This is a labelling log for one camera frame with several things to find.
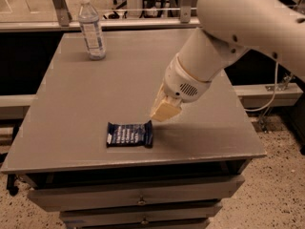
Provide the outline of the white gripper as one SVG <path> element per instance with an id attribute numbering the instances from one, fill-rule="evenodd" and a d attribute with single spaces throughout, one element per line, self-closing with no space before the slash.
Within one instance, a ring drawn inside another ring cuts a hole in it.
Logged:
<path id="1" fill-rule="evenodd" d="M 163 84 L 152 105 L 151 119 L 162 122 L 178 115 L 182 111 L 181 101 L 195 102 L 211 84 L 212 82 L 201 82 L 187 74 L 176 54 L 165 71 Z"/>

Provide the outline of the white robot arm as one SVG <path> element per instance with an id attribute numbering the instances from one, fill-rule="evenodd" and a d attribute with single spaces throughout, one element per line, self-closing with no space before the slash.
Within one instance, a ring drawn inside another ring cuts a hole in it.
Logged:
<path id="1" fill-rule="evenodd" d="M 197 0 L 196 28 L 165 71 L 151 118 L 170 119 L 196 101 L 218 73 L 247 51 L 305 78 L 304 15 L 278 0 Z"/>

